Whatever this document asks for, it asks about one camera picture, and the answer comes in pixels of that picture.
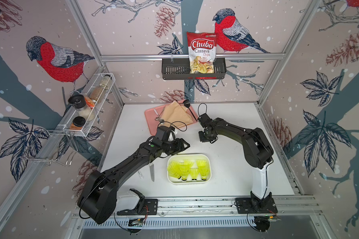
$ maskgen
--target white plastic bin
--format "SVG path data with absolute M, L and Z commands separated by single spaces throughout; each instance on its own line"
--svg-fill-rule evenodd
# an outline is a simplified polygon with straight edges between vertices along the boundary
M 171 182 L 174 185 L 184 185 L 184 184 L 204 184 L 206 182 L 208 182 L 211 179 L 211 164 L 210 164 L 210 160 L 209 158 L 204 155 L 204 154 L 183 154 L 183 155 L 173 155 L 172 157 L 169 158 L 168 160 L 168 166 L 170 164 L 170 162 L 172 161 L 178 161 L 178 162 L 183 162 L 184 160 L 190 160 L 192 161 L 194 164 L 192 166 L 192 168 L 196 168 L 197 167 L 197 160 L 206 160 L 209 165 L 210 165 L 210 174 L 207 176 L 205 181 L 202 181 L 201 179 L 201 175 L 198 174 L 198 178 L 196 181 L 193 181 L 191 179 L 190 176 L 187 177 L 186 181 L 182 181 L 182 179 L 176 179 L 175 177 L 170 177 L 169 173 L 167 172 L 167 176 L 168 176 L 168 180 L 169 182 Z

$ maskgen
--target bird illustration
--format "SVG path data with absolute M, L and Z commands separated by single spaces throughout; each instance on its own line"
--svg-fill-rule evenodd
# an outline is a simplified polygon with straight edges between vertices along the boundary
M 217 43 L 225 51 L 235 51 L 239 53 L 242 49 L 257 49 L 264 53 L 268 51 L 262 49 L 250 35 L 249 30 L 242 26 L 235 17 L 235 12 L 230 8 L 219 10 L 213 21 L 215 23 L 215 33 L 218 33 Z
M 86 63 L 94 57 L 72 50 L 69 47 L 59 47 L 44 38 L 34 36 L 27 42 L 27 52 L 31 61 L 36 60 L 38 64 L 55 80 L 61 82 L 73 82 L 83 74 Z
M 331 2 L 328 2 L 327 5 L 330 5 L 335 2 L 339 2 L 341 0 L 334 0 Z M 345 10 L 347 10 L 348 7 L 356 7 L 356 11 L 358 12 L 355 16 L 359 15 L 359 0 L 345 0 L 347 3 L 346 8 L 343 10 L 343 12 L 340 15 L 344 15 Z

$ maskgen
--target bird wallpaper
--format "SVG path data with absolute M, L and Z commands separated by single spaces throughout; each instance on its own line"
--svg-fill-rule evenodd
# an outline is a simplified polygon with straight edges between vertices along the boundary
M 0 205 L 31 164 L 20 157 L 36 157 L 49 138 L 44 129 L 56 128 L 70 107 L 70 95 L 81 91 L 97 68 L 64 0 L 0 0 Z M 74 208 L 80 169 L 84 163 L 99 165 L 110 137 L 106 130 L 119 113 L 109 95 L 88 137 L 73 138 L 79 151 L 72 165 L 40 171 L 23 198 L 26 213 L 19 205 L 4 238 L 58 238 L 65 232 L 70 217 L 64 211 Z M 67 159 L 72 152 L 67 138 L 55 151 L 60 160 Z M 45 225 L 53 223 L 58 228 L 48 231 Z
M 218 33 L 217 53 L 282 52 L 307 2 L 259 0 L 249 7 L 235 0 L 89 0 L 79 4 L 101 54 L 175 55 L 187 54 L 186 32 Z M 164 81 L 160 61 L 107 65 L 118 76 L 119 87 L 139 95 L 125 97 L 125 102 L 160 103 L 165 91 L 176 89 L 195 102 L 256 101 L 276 63 L 226 61 L 225 79 L 185 82 Z
M 187 54 L 186 32 L 218 33 L 217 53 L 279 53 L 304 0 L 77 1 L 102 55 Z M 108 62 L 125 103 L 257 101 L 276 60 L 226 61 L 225 79 L 165 81 L 161 61 Z M 0 0 L 0 204 L 97 69 L 65 0 Z M 113 95 L 70 167 L 44 167 L 0 238 L 60 238 L 100 163 Z M 359 238 L 359 0 L 322 0 L 264 105 L 298 181 L 338 238 Z M 67 157 L 63 138 L 56 149 Z
M 337 238 L 359 238 L 359 1 L 320 3 L 263 108 Z

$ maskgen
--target chip bag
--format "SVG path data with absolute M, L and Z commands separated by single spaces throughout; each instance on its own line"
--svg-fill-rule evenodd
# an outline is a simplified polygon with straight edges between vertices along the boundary
M 216 33 L 187 33 L 190 73 L 214 73 Z

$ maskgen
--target black jar lid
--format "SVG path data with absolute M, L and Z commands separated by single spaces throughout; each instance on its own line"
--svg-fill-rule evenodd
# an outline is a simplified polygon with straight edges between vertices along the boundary
M 85 97 L 82 94 L 76 94 L 68 99 L 68 103 L 73 105 L 74 108 L 80 109 L 86 106 Z
M 76 118 L 73 119 L 73 124 L 77 127 L 82 127 L 85 125 L 85 118 L 81 117 L 81 116 L 77 116 Z

